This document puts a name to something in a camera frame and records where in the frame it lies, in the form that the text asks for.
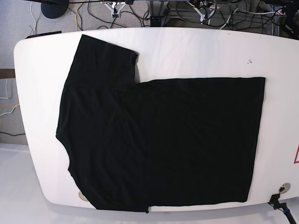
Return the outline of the black T-shirt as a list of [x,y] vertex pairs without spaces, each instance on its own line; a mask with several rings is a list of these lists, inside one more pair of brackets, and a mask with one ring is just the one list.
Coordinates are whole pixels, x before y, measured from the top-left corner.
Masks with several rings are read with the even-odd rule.
[[82,35],[56,138],[99,210],[246,202],[264,77],[135,82],[137,53]]

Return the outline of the black central column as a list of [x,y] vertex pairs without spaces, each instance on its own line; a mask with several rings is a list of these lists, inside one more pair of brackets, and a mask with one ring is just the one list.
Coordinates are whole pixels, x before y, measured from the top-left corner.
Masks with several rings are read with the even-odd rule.
[[147,6],[150,14],[150,26],[162,27],[168,15],[168,0],[148,0]]

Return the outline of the table grommet hole left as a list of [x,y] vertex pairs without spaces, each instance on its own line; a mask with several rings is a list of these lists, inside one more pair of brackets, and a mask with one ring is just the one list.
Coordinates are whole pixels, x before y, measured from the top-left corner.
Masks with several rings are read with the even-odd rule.
[[78,196],[81,200],[85,201],[85,202],[88,202],[88,199],[82,194],[81,191],[78,192]]

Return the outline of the table grommet hole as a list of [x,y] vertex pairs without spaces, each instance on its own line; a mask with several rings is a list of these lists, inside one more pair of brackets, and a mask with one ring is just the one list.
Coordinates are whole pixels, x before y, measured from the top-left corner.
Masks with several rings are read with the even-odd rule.
[[81,191],[78,192],[78,196],[81,200],[85,201],[85,202],[88,202],[88,199],[82,194]]
[[290,183],[284,183],[283,185],[280,186],[280,188],[279,188],[278,191],[279,191],[280,194],[284,194],[287,191],[289,191],[290,188],[291,188],[291,184]]

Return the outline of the round blue-grey stand base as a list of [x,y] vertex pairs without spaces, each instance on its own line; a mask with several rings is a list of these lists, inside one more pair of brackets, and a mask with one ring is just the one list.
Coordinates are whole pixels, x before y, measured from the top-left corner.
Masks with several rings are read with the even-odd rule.
[[48,0],[41,3],[42,14],[49,19],[56,19],[64,15],[69,6],[69,0]]

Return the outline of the red warning sticker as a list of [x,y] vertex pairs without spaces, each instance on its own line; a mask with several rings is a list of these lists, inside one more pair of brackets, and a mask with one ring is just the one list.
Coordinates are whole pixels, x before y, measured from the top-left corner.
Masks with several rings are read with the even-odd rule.
[[294,159],[294,164],[299,163],[299,147],[297,149],[296,155],[295,155],[295,159]]

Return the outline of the table grommet hole right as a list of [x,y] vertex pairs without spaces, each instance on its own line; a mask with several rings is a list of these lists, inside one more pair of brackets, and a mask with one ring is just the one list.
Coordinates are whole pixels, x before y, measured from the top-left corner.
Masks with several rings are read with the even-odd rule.
[[284,183],[283,185],[280,186],[280,188],[279,188],[278,191],[279,191],[280,194],[284,194],[287,191],[289,191],[290,188],[291,188],[291,184],[290,183]]

